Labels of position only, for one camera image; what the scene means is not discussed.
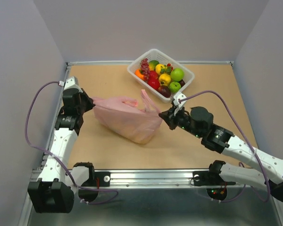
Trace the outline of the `pink plastic bag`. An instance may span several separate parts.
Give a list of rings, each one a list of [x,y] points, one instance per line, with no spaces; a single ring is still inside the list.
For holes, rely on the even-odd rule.
[[[144,89],[141,99],[143,109],[138,107],[137,99],[130,97],[94,97],[92,110],[99,123],[129,140],[138,134],[155,135],[162,123],[158,115],[161,111]]]

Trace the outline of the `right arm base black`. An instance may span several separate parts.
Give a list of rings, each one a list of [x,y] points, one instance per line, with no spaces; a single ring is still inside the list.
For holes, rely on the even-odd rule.
[[[208,196],[217,201],[224,201],[227,197],[227,186],[236,185],[235,182],[226,182],[218,174],[211,173],[208,170],[195,171],[190,179],[192,186],[208,186]]]

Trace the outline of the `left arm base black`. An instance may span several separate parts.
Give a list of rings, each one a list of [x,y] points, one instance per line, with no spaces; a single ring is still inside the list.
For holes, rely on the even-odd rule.
[[[104,181],[105,176],[109,176],[108,172],[96,173],[94,165],[90,162],[79,162],[73,166],[71,175],[76,185],[70,185],[74,194],[78,194],[80,202],[86,204],[96,204],[95,199],[99,195],[100,186],[107,186]]]

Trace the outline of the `orange fruit inside bag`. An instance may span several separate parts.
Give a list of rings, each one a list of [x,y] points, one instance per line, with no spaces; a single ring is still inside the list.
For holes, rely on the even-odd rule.
[[[132,137],[132,141],[137,143],[137,144],[147,144],[153,137],[153,134],[138,134],[136,136]]]

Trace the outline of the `dark purple plum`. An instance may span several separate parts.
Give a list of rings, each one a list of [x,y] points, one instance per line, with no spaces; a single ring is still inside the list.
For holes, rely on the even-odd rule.
[[[165,86],[165,85],[160,86],[158,88],[158,92],[166,98],[170,98],[170,96],[171,96],[171,91],[170,91],[169,87]]]

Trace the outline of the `small green apple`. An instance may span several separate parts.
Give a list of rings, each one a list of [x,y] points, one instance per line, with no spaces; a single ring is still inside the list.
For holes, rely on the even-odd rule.
[[[176,93],[181,89],[181,84],[179,82],[173,81],[169,84],[169,89],[171,93]]]

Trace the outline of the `red apple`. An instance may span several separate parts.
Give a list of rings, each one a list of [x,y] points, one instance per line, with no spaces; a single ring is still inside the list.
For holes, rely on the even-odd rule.
[[[152,87],[154,90],[158,90],[160,87],[160,82],[158,79],[150,78],[147,84]]]

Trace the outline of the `small dark plum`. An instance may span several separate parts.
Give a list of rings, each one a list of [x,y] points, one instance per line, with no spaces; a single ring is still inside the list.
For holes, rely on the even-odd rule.
[[[185,85],[184,80],[180,80],[178,83],[181,85],[181,87],[183,87]]]

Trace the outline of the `yellow bell pepper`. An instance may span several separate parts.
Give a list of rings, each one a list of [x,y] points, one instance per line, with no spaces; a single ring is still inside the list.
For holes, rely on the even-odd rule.
[[[160,85],[164,85],[164,86],[169,86],[169,84],[171,83],[171,76],[167,73],[163,73],[159,76],[158,78]]]

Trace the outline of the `red strawberry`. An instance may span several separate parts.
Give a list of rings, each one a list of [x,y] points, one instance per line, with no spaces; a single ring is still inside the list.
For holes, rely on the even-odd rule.
[[[149,72],[149,78],[150,79],[158,79],[159,75],[155,71],[150,71]]]

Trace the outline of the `large green apple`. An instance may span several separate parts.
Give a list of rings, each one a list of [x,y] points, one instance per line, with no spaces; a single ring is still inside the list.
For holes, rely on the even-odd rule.
[[[171,71],[170,76],[173,81],[181,81],[184,78],[184,71],[181,68],[175,68]]]

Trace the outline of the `red cherries with leaves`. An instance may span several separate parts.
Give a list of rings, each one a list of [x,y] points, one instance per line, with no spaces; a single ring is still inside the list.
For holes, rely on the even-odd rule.
[[[166,73],[166,74],[171,74],[171,72],[173,71],[173,67],[172,67],[172,65],[171,64],[167,64],[167,65],[162,65],[161,66],[161,69],[160,69],[160,73],[161,74],[164,74],[164,73]]]

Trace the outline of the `purple grape bunch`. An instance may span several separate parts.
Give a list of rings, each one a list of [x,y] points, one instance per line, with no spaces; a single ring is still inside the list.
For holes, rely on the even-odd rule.
[[[145,58],[140,62],[140,72],[143,75],[143,80],[148,81],[150,77],[150,68],[148,64],[148,59]]]

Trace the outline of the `green yellow mango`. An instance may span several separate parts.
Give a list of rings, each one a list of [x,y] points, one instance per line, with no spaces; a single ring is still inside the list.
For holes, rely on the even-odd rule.
[[[159,64],[159,61],[157,60],[151,60],[148,62],[149,70],[154,71],[156,66]]]

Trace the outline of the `aluminium front rail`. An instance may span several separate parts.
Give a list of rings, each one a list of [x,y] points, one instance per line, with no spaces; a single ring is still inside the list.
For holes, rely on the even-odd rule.
[[[235,182],[236,185],[253,186],[261,190],[266,189],[266,181],[261,172],[255,169],[248,169],[225,164],[220,170],[208,170],[211,173],[218,174],[226,182]],[[190,185],[190,179],[193,177],[192,169],[171,169],[171,170],[95,170],[96,173],[108,172],[109,176],[104,177],[107,186],[100,186],[100,189],[169,189],[169,188],[194,188]],[[49,179],[43,176],[37,181],[29,183],[28,190],[42,191],[50,187],[72,191],[70,185],[76,185],[72,175],[62,172],[61,177],[55,176]]]

